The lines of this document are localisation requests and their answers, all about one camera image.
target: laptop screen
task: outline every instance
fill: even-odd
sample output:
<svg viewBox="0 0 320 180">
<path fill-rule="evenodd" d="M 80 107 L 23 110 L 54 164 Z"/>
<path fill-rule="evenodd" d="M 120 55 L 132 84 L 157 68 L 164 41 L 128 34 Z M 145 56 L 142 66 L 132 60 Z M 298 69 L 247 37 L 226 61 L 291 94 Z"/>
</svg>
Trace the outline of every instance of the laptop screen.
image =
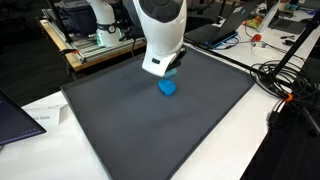
<svg viewBox="0 0 320 180">
<path fill-rule="evenodd" d="M 45 132 L 45 129 L 0 90 L 0 146 Z"/>
</svg>

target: gray mat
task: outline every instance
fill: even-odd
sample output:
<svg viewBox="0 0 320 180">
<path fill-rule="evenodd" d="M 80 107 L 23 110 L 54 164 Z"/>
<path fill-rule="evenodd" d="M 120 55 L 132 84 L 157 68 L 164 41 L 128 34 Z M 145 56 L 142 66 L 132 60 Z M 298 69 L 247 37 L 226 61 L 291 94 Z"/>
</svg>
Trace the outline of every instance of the gray mat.
<svg viewBox="0 0 320 180">
<path fill-rule="evenodd" d="M 172 177 L 252 87 L 245 72 L 187 50 L 171 97 L 141 68 L 141 57 L 62 87 L 112 179 Z"/>
</svg>

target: table surface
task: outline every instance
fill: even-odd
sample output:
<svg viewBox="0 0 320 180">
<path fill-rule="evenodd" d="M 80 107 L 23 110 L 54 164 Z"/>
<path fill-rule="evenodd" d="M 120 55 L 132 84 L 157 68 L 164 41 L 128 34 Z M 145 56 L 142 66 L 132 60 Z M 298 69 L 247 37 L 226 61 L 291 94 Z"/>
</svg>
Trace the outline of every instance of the table surface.
<svg viewBox="0 0 320 180">
<path fill-rule="evenodd" d="M 50 36 L 50 38 L 52 39 L 52 41 L 56 44 L 56 46 L 59 48 L 59 50 L 63 50 L 63 49 L 68 49 L 68 46 L 66 45 L 66 43 L 59 37 L 59 35 L 57 34 L 57 32 L 55 32 L 53 30 L 53 28 L 50 27 L 50 25 L 48 24 L 47 20 L 40 20 L 40 24 L 43 27 L 43 29 L 47 32 L 47 34 Z M 139 49 L 146 46 L 146 42 L 137 42 L 134 46 L 134 49 Z M 66 54 L 66 59 L 68 60 L 69 64 L 71 65 L 71 67 L 75 70 L 75 71 L 80 71 L 82 69 L 91 67 L 93 65 L 96 65 L 98 63 L 104 62 L 106 60 L 115 58 L 117 56 L 120 56 L 122 54 L 131 52 L 132 48 L 127 47 L 127 48 L 123 48 L 120 49 L 118 51 L 115 51 L 113 53 L 109 53 L 108 55 L 105 55 L 103 57 L 100 57 L 94 61 L 88 61 L 86 63 L 81 63 L 79 61 L 79 59 L 72 53 Z"/>
<path fill-rule="evenodd" d="M 242 41 L 249 40 L 243 26 L 239 27 L 238 31 Z M 277 33 L 286 34 L 271 29 L 261 34 L 264 41 L 288 50 L 289 47 L 282 45 L 283 40 L 275 35 Z M 318 28 L 296 55 L 306 58 L 319 35 Z M 220 53 L 247 65 L 270 60 L 252 55 L 250 44 L 239 44 Z M 302 66 L 300 60 L 292 59 L 291 62 Z M 267 134 L 268 113 L 278 101 L 279 99 L 254 85 L 198 146 L 172 179 L 239 179 Z M 24 108 L 48 104 L 67 102 L 62 93 L 58 92 Z M 0 152 L 2 178 L 108 179 L 69 107 L 63 117 L 60 125 L 45 127 L 48 132 L 44 135 L 6 145 Z"/>
</svg>

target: blue object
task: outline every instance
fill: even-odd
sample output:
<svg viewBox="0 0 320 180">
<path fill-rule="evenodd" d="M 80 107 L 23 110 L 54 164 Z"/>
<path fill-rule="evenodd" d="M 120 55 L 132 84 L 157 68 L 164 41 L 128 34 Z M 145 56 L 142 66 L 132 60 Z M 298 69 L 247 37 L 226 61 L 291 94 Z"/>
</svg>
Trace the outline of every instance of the blue object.
<svg viewBox="0 0 320 180">
<path fill-rule="evenodd" d="M 171 96 L 177 89 L 175 83 L 169 79 L 161 79 L 158 82 L 158 87 L 166 96 Z"/>
<path fill-rule="evenodd" d="M 164 78 L 171 78 L 173 76 L 175 76 L 178 73 L 178 70 L 176 68 L 171 69 L 170 71 L 166 72 L 166 74 L 164 75 Z"/>
</svg>

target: desk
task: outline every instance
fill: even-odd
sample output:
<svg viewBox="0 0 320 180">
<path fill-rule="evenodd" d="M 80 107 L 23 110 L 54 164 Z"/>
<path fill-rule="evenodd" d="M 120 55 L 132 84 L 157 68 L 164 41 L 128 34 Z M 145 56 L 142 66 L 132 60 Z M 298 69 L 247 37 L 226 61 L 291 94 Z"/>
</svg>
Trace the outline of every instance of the desk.
<svg viewBox="0 0 320 180">
<path fill-rule="evenodd" d="M 241 37 L 245 38 L 241 28 L 239 32 Z M 317 29 L 307 41 L 316 41 L 319 34 Z M 273 38 L 268 39 L 268 42 L 276 45 L 281 44 L 282 40 Z M 307 56 L 314 43 L 305 47 L 306 52 L 300 50 L 298 53 L 301 54 L 297 55 Z M 231 50 L 233 53 L 241 54 L 241 46 L 246 45 L 239 45 Z M 251 56 L 251 53 L 248 53 L 248 57 L 239 55 L 236 60 L 245 61 L 246 64 L 258 62 L 258 58 Z M 278 101 L 254 85 L 198 146 L 172 179 L 239 179 L 267 134 L 267 116 Z M 62 93 L 58 92 L 26 107 L 43 104 L 66 104 L 66 101 Z M 45 127 L 47 134 L 4 147 L 0 152 L 0 170 L 5 180 L 108 179 L 70 109 L 65 116 L 67 118 L 59 126 Z"/>
<path fill-rule="evenodd" d="M 67 44 L 59 37 L 57 32 L 52 27 L 50 27 L 47 20 L 40 20 L 39 24 L 40 24 L 41 28 L 49 35 L 49 37 L 52 39 L 52 41 L 56 44 L 56 46 L 59 48 L 59 50 L 69 48 L 67 46 Z M 136 50 L 136 49 L 142 48 L 142 47 L 146 46 L 146 44 L 147 44 L 146 42 L 137 42 L 134 46 L 134 49 Z M 98 63 L 101 63 L 101 62 L 107 61 L 109 59 L 115 58 L 117 56 L 120 56 L 122 54 L 131 52 L 131 50 L 132 50 L 132 46 L 124 48 L 124 49 L 120 49 L 118 51 L 114 51 L 106 56 L 100 57 L 100 58 L 93 60 L 93 61 L 88 61 L 86 63 L 81 63 L 79 61 L 79 59 L 77 58 L 77 56 L 75 56 L 72 53 L 66 54 L 65 59 L 67 60 L 67 63 L 72 67 L 72 69 L 77 72 L 82 69 L 96 65 Z"/>
</svg>

